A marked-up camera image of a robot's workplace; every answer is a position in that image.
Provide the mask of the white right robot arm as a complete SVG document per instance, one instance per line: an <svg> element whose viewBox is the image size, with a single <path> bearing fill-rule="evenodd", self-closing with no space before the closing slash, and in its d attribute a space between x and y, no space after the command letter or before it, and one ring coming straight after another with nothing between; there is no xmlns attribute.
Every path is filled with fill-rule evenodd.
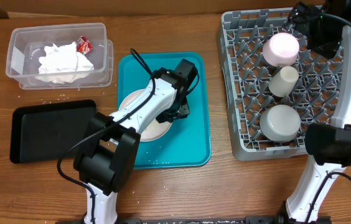
<svg viewBox="0 0 351 224"><path fill-rule="evenodd" d="M347 178L351 166L351 1L326 1L322 7L297 3L284 28L307 37L307 49L332 59L343 52L339 99L330 124L311 124L305 145L309 155L296 189L283 203L274 223L330 223L318 215L335 180Z"/></svg>

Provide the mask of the white napkin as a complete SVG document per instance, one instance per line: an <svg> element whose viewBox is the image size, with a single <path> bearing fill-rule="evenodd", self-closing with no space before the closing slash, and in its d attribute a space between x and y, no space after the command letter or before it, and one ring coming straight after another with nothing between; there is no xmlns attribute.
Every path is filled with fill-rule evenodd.
<svg viewBox="0 0 351 224"><path fill-rule="evenodd" d="M88 76L87 73L94 70L94 65L80 52L77 52L77 44L72 42L58 47L45 46L45 57L39 57L39 76L36 79L52 83L72 83L80 78Z"/></svg>

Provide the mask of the red snack wrapper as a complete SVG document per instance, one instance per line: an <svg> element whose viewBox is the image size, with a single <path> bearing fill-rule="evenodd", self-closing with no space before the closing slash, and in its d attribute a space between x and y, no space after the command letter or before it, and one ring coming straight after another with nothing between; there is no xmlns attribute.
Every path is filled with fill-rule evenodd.
<svg viewBox="0 0 351 224"><path fill-rule="evenodd" d="M81 36L77 41L77 52L86 55L93 49L92 43L85 37Z"/></svg>

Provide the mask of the white cup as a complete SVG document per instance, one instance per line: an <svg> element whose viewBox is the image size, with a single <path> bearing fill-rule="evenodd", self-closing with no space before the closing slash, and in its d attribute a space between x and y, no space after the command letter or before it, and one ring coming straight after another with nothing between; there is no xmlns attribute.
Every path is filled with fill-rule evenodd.
<svg viewBox="0 0 351 224"><path fill-rule="evenodd" d="M288 96L299 78L298 71L291 66L283 67L269 83L270 92L277 97Z"/></svg>

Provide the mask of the small pink bowl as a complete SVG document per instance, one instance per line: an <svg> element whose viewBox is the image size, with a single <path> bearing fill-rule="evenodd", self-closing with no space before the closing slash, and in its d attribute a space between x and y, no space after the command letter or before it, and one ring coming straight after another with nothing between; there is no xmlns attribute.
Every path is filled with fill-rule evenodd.
<svg viewBox="0 0 351 224"><path fill-rule="evenodd" d="M262 53L268 64L283 67L296 62L299 49L299 42L293 35L280 32L264 44Z"/></svg>

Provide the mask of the grey saucer bowl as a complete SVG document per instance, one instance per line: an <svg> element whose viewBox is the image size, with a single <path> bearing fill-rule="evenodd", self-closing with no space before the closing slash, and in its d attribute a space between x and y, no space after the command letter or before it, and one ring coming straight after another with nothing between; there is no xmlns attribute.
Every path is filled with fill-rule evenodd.
<svg viewBox="0 0 351 224"><path fill-rule="evenodd" d="M261 132L271 141L293 140L301 126L296 110L287 105L276 105L266 110L260 118Z"/></svg>

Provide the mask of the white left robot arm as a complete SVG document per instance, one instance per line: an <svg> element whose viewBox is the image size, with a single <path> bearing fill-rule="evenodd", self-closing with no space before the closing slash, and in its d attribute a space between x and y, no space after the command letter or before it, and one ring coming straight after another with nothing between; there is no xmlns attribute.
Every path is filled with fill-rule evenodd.
<svg viewBox="0 0 351 224"><path fill-rule="evenodd" d="M116 223L117 193L134 167L141 133L153 121L188 117L187 95L198 81L196 66L183 59L174 70L151 72L148 86L123 109L94 115L73 162L87 190L84 223Z"/></svg>

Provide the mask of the large white plate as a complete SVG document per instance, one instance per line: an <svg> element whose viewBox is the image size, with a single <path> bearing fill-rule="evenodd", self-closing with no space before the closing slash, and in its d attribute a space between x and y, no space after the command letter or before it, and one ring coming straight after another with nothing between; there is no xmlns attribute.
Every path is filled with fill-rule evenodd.
<svg viewBox="0 0 351 224"><path fill-rule="evenodd" d="M123 109L125 106L127 106L130 102L132 102L140 93L142 93L144 90L136 90L132 93L130 93L120 104L119 110ZM172 123L170 122L164 122L164 123L158 123L156 119L154 119L148 127L142 132L141 134L141 141L142 142L149 142L149 141L154 141L159 138L161 138L163 135L165 135L168 130L170 130L172 126Z"/></svg>

